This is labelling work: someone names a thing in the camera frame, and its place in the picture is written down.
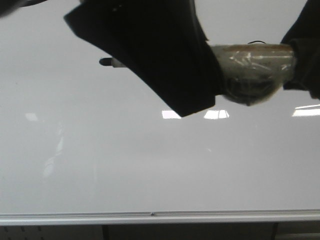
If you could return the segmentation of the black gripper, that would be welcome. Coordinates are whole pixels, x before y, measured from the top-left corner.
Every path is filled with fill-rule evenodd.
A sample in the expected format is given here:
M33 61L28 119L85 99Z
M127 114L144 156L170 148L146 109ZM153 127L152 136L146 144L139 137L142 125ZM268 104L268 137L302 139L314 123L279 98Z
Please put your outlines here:
M223 93L222 70L193 0L87 0L64 20L181 117L213 107Z

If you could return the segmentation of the plastic wrapped robot arm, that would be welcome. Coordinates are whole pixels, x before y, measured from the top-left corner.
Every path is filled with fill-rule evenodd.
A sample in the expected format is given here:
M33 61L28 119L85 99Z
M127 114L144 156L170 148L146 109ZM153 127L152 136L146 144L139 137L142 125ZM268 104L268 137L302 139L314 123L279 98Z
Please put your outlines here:
M215 97L252 106L279 88L320 97L320 3L308 0L279 44L210 46L192 0L87 0L64 17L106 52L101 65L135 73L179 116Z

